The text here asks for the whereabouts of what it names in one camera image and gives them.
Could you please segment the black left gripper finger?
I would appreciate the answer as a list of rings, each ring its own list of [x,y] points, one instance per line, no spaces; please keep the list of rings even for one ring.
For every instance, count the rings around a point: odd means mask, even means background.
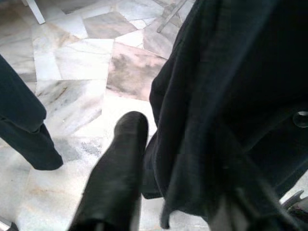
[[[139,231],[142,161],[148,137],[144,114],[124,114],[93,168],[68,231]]]

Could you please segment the navy garment with red trim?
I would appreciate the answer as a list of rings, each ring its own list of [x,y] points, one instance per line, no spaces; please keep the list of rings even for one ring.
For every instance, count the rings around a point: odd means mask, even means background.
[[[11,65],[0,55],[0,138],[36,170],[63,165],[44,124],[46,109]]]

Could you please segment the black shirt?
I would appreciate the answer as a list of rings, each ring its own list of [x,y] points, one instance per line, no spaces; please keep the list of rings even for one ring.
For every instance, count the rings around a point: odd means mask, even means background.
[[[142,195],[211,231],[308,231],[308,0],[195,0],[152,82]]]

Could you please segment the black television console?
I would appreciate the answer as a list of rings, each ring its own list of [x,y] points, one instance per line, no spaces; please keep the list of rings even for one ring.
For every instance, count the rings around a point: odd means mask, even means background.
[[[37,22],[42,25],[45,23],[45,19],[35,0],[21,0],[25,6],[28,6],[36,18]]]

